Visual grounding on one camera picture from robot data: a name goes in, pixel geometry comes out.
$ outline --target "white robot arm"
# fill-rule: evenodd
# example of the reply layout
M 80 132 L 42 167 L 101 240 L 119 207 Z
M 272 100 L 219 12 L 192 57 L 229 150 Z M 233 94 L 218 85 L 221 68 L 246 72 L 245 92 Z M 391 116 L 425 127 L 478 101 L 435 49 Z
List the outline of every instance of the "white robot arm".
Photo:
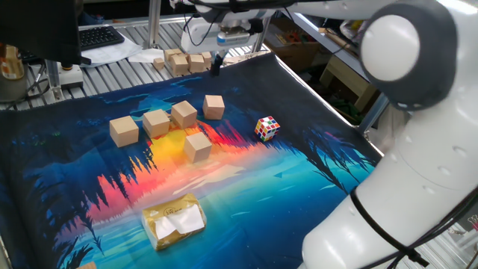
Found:
M 371 175 L 306 235 L 302 267 L 371 268 L 397 252 L 377 226 L 411 246 L 472 190 L 476 195 L 478 8 L 463 0 L 189 2 L 202 17 L 183 33 L 181 44 L 191 53 L 252 45 L 260 30 L 255 24 L 283 7 L 370 19 L 360 47 L 363 70 L 392 105 L 416 111 Z

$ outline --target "wooden block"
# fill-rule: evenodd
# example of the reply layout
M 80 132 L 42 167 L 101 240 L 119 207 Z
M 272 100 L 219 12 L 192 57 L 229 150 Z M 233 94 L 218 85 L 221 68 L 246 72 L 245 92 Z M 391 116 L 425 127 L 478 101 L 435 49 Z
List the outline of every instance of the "wooden block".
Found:
M 204 58 L 204 68 L 211 68 L 211 53 L 210 52 L 203 52 L 201 53 L 202 57 Z
M 173 68 L 173 72 L 175 75 L 188 75 L 188 64 L 186 57 L 173 55 L 171 57 L 171 67 Z
M 88 264 L 85 264 L 81 267 L 79 267 L 78 269 L 96 269 L 96 265 L 94 262 L 90 262 Z
M 165 135 L 170 130 L 170 119 L 161 109 L 143 115 L 143 128 L 150 138 Z
M 202 111 L 207 120 L 221 120 L 224 114 L 224 101 L 222 96 L 206 96 Z
M 204 72 L 204 58 L 202 55 L 189 55 L 189 72 Z
M 156 58 L 152 62 L 152 65 L 156 68 L 157 71 L 164 68 L 164 60 L 163 58 Z
M 209 158 L 211 149 L 211 142 L 201 132 L 186 137 L 184 142 L 184 152 L 193 163 Z
M 140 129 L 131 116 L 110 120 L 110 136 L 118 147 L 136 143 L 139 135 Z
M 175 104 L 171 108 L 171 118 L 181 129 L 185 129 L 196 123 L 197 110 L 187 101 Z
M 164 51 L 164 57 L 166 58 L 166 61 L 171 61 L 171 57 L 173 55 L 178 55 L 181 53 L 182 53 L 181 49 L 167 49 Z

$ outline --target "keyboard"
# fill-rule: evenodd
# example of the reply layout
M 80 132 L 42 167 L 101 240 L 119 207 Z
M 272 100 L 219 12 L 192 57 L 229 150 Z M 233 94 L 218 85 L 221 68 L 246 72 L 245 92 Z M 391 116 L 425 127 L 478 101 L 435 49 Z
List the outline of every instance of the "keyboard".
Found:
M 116 31 L 113 26 L 102 26 L 79 31 L 81 51 L 97 49 L 104 46 L 111 46 L 125 42 L 125 38 Z M 31 52 L 20 50 L 20 58 L 23 63 L 30 64 L 40 60 Z

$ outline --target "yellow packet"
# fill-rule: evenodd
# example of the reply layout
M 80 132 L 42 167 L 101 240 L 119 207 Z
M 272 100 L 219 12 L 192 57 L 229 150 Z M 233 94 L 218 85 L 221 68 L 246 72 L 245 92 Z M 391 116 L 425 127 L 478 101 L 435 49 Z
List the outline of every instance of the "yellow packet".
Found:
M 199 224 L 201 228 L 195 229 L 192 232 L 180 233 L 179 230 L 184 229 L 184 227 L 181 227 L 181 225 L 177 224 L 175 222 L 175 219 L 179 218 L 183 220 L 184 214 L 197 209 L 199 209 L 200 218 L 202 219 L 202 223 Z M 165 202 L 160 205 L 154 205 L 150 208 L 144 209 L 141 221 L 143 223 L 144 229 L 146 230 L 146 234 L 151 241 L 151 245 L 155 250 L 163 250 L 181 241 L 182 239 L 185 239 L 188 236 L 195 235 L 196 233 L 201 232 L 205 229 L 207 222 L 206 216 L 204 215 L 204 211 L 202 210 L 201 205 L 199 204 L 199 201 L 195 198 L 194 194 L 186 194 L 176 200 Z M 168 228 L 171 228 L 171 230 L 174 229 L 173 232 L 171 232 L 169 235 L 166 235 L 165 237 L 158 238 L 158 234 L 164 235 L 164 233 L 168 233 L 164 231 Z

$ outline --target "cardboard box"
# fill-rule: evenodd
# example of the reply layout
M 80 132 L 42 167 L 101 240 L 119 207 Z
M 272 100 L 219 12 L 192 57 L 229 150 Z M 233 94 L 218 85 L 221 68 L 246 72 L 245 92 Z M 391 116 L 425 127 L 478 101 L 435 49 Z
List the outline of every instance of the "cardboard box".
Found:
M 300 30 L 300 27 L 289 19 L 273 19 L 270 23 L 264 44 L 297 73 L 329 62 L 331 53 L 318 42 L 300 43 L 289 46 L 284 46 L 280 42 L 277 42 L 276 34 L 293 30 Z

